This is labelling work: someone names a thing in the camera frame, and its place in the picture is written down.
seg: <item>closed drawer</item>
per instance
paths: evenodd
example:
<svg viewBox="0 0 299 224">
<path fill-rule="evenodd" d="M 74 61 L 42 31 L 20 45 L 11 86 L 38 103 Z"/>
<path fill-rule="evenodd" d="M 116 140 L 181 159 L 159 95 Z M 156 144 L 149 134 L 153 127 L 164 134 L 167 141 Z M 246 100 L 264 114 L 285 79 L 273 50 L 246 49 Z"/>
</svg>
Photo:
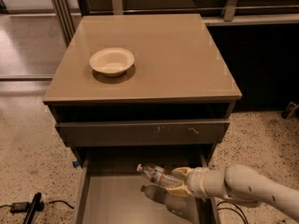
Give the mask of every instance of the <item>closed drawer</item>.
<svg viewBox="0 0 299 224">
<path fill-rule="evenodd" d="M 217 144 L 228 119 L 61 122 L 56 129 L 68 147 Z"/>
<path fill-rule="evenodd" d="M 74 223 L 219 223 L 210 201 L 173 197 L 136 171 L 139 163 L 155 163 L 172 170 L 202 166 L 202 162 L 205 160 L 196 146 L 89 148 Z"/>
</svg>

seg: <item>white robotic arm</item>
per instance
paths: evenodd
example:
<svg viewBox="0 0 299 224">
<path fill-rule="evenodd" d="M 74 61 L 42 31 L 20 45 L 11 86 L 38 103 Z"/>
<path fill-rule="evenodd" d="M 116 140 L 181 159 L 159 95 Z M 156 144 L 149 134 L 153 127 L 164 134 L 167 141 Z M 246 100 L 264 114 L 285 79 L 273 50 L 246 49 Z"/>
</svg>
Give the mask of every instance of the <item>white robotic arm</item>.
<svg viewBox="0 0 299 224">
<path fill-rule="evenodd" d="M 224 201 L 256 207 L 267 203 L 299 222 L 299 191 L 282 186 L 248 166 L 236 164 L 224 171 L 208 168 L 178 168 L 174 175 L 185 175 L 184 187 L 167 189 L 170 194 L 186 193 L 196 198 L 218 197 Z"/>
</svg>

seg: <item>bowl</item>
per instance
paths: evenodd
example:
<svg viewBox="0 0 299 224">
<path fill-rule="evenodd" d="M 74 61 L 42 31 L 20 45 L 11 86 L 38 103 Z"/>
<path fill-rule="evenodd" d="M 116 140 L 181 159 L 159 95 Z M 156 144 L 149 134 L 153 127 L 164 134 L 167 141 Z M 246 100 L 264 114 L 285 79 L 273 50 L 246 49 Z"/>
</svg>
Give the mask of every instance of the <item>bowl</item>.
<svg viewBox="0 0 299 224">
<path fill-rule="evenodd" d="M 107 77 L 117 77 L 134 64 L 135 58 L 130 50 L 120 48 L 102 49 L 90 59 L 93 70 Z"/>
</svg>

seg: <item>clear water bottle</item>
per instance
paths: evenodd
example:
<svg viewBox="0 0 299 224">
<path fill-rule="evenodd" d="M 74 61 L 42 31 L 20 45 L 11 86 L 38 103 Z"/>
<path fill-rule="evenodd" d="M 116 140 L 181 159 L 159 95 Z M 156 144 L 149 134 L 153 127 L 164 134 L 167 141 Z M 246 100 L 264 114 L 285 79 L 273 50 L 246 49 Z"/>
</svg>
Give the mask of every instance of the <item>clear water bottle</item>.
<svg viewBox="0 0 299 224">
<path fill-rule="evenodd" d="M 146 177 L 150 182 L 163 188 L 174 188 L 182 185 L 183 181 L 166 173 L 165 169 L 155 164 L 139 164 L 137 171 Z"/>
</svg>

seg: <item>cable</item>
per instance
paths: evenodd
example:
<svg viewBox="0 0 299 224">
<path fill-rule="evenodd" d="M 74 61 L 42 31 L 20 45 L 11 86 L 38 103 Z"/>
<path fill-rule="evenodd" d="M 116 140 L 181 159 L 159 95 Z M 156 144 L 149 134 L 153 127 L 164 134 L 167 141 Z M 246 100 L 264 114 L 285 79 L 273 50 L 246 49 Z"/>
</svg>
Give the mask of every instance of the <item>cable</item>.
<svg viewBox="0 0 299 224">
<path fill-rule="evenodd" d="M 51 201 L 51 202 L 49 202 L 49 204 L 51 204 L 51 203 L 64 203 L 65 205 L 67 205 L 67 206 L 68 206 L 69 208 L 71 208 L 71 209 L 74 209 L 74 208 L 75 208 L 74 206 L 70 205 L 68 202 L 63 201 L 63 200 L 55 200 L 55 201 Z"/>
<path fill-rule="evenodd" d="M 11 205 L 0 205 L 0 208 L 2 207 L 11 207 Z"/>
<path fill-rule="evenodd" d="M 244 223 L 244 224 L 247 224 L 246 220 L 242 217 L 242 215 L 239 214 L 239 213 L 238 213 L 236 210 L 234 210 L 233 208 L 230 208 L 230 207 L 223 207 L 223 208 L 218 208 L 217 210 L 218 210 L 218 211 L 220 211 L 220 210 L 231 210 L 231 211 L 233 211 L 233 212 L 236 212 L 236 213 L 242 218 L 243 223 Z"/>
<path fill-rule="evenodd" d="M 221 205 L 221 204 L 223 204 L 223 203 L 231 204 L 231 205 L 233 205 L 235 208 L 237 208 L 237 209 L 241 212 L 241 214 L 243 215 L 243 217 L 244 217 L 244 219 L 245 219 L 245 221 L 246 221 L 245 224 L 249 224 L 249 222 L 248 222 L 248 220 L 247 220 L 247 218 L 246 218 L 244 212 L 242 211 L 242 209 L 241 209 L 238 205 L 236 205 L 236 204 L 234 204 L 234 203 L 229 203 L 229 202 L 223 201 L 223 202 L 218 203 L 217 206 L 219 206 L 219 205 Z"/>
</svg>

